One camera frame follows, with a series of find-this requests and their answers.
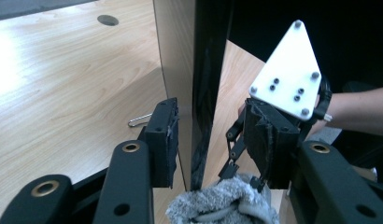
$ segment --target human arm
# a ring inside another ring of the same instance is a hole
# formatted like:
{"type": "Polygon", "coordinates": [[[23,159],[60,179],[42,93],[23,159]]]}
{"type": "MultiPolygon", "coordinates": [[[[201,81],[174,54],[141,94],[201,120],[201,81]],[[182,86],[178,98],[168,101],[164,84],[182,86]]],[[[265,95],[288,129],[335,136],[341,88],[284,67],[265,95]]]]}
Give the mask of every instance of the human arm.
{"type": "Polygon", "coordinates": [[[323,126],[383,135],[383,88],[373,91],[336,93],[329,104],[331,122],[318,121],[310,133],[323,126]]]}

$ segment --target screw hole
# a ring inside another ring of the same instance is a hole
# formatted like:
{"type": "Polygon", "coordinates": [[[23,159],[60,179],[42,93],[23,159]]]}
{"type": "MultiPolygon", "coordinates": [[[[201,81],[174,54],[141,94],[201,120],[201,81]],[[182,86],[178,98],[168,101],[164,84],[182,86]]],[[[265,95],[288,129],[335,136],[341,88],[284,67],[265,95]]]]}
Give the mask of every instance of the screw hole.
{"type": "Polygon", "coordinates": [[[101,15],[98,17],[98,21],[106,26],[115,26],[119,24],[119,20],[108,15],[101,15]]]}
{"type": "Polygon", "coordinates": [[[135,151],[139,150],[139,145],[138,144],[128,144],[128,145],[124,146],[122,148],[122,150],[124,152],[135,152],[135,151]]]}
{"type": "Polygon", "coordinates": [[[114,213],[116,216],[121,217],[126,215],[130,211],[130,205],[122,203],[116,206],[114,213]]]}
{"type": "Polygon", "coordinates": [[[358,204],[357,210],[358,210],[358,212],[360,212],[361,214],[363,214],[366,217],[376,217],[375,211],[373,211],[372,209],[370,209],[369,207],[367,207],[365,205],[358,204]]]}
{"type": "Polygon", "coordinates": [[[56,180],[49,180],[43,182],[32,189],[32,196],[34,197],[43,197],[48,194],[51,194],[60,186],[60,183],[56,180]]]}
{"type": "Polygon", "coordinates": [[[322,145],[312,145],[311,149],[318,153],[329,153],[331,151],[328,147],[322,145]]]}

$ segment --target white triangular plate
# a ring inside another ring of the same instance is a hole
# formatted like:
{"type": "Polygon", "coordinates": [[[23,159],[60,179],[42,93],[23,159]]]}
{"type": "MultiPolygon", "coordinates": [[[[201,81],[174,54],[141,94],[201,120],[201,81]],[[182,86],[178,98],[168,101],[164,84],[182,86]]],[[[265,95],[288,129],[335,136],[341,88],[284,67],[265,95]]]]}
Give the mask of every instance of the white triangular plate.
{"type": "Polygon", "coordinates": [[[295,21],[253,81],[249,94],[298,119],[308,120],[320,80],[305,25],[295,21]]]}

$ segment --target wooden desk surface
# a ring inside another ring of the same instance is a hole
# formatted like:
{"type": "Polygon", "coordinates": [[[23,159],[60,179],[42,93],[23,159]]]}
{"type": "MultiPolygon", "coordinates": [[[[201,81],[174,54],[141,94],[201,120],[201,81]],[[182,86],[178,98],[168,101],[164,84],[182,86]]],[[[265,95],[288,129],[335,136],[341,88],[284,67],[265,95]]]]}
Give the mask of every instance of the wooden desk surface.
{"type": "MultiPolygon", "coordinates": [[[[204,186],[227,159],[224,133],[263,63],[228,42],[204,186]]],[[[109,164],[136,139],[130,119],[166,98],[152,2],[107,0],[0,21],[0,216],[30,181],[49,174],[73,183],[109,164]],[[98,22],[114,16],[117,26],[98,22]]],[[[241,171],[256,172],[247,154],[241,171]]],[[[184,191],[155,189],[156,223],[184,191]]],[[[278,209],[280,192],[274,191],[278,209]]]]}

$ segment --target gray towel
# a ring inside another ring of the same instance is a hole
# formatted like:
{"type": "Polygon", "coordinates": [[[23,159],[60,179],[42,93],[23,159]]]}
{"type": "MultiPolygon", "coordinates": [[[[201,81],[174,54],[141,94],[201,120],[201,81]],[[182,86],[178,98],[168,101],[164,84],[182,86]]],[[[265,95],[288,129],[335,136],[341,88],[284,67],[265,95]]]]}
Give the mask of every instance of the gray towel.
{"type": "Polygon", "coordinates": [[[271,207],[271,192],[259,193],[250,184],[253,175],[239,174],[206,189],[185,192],[166,211],[173,224],[183,223],[279,223],[271,207]]]}

